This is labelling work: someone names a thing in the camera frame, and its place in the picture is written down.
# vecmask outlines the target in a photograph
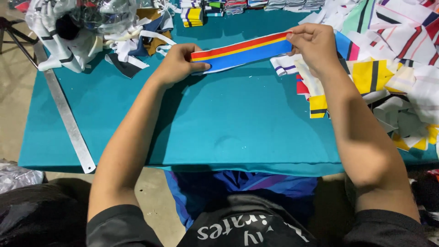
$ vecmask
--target hand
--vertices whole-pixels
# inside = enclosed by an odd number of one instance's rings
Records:
[[[170,88],[194,72],[208,70],[210,65],[207,63],[189,62],[194,51],[202,51],[202,49],[196,44],[173,45],[149,80]]]
[[[321,78],[325,73],[331,73],[335,67],[341,66],[331,26],[305,23],[290,28],[289,31],[292,34],[287,34],[287,39],[293,44],[289,55],[302,54],[313,76]]]

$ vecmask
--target black t-shirt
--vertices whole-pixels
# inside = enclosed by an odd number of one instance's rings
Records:
[[[385,210],[364,210],[344,246],[430,246],[422,226],[405,215]],[[87,224],[90,247],[162,246],[140,208],[118,205],[98,213]],[[281,206],[264,198],[236,194],[209,203],[177,247],[305,247],[321,246]]]

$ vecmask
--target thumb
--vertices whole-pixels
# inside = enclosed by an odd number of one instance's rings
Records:
[[[307,41],[299,34],[289,33],[287,34],[287,40],[290,41],[290,43],[298,49],[302,49],[303,46],[307,43]]]
[[[205,62],[192,62],[191,71],[192,72],[202,72],[210,69],[210,64]]]

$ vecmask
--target forearm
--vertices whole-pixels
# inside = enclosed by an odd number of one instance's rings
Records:
[[[111,206],[138,204],[134,186],[145,164],[164,91],[148,80],[105,147],[90,192],[90,218]]]
[[[322,77],[340,159],[357,187],[408,188],[395,145],[341,66]]]

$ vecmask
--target metal ruler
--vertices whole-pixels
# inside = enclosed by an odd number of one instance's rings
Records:
[[[47,55],[41,41],[35,44],[33,49],[40,63],[47,60]],[[70,109],[70,106],[68,105],[65,95],[61,89],[61,85],[59,84],[53,69],[44,71],[44,76],[46,77],[47,85],[49,86],[56,107],[58,108],[58,112],[61,115],[65,129],[67,130],[68,136],[70,137],[70,141],[72,142],[73,148],[75,149],[84,173],[90,173],[96,169],[96,165],[94,164],[87,145],[84,142],[84,138],[79,131],[78,125],[73,117],[72,110]]]

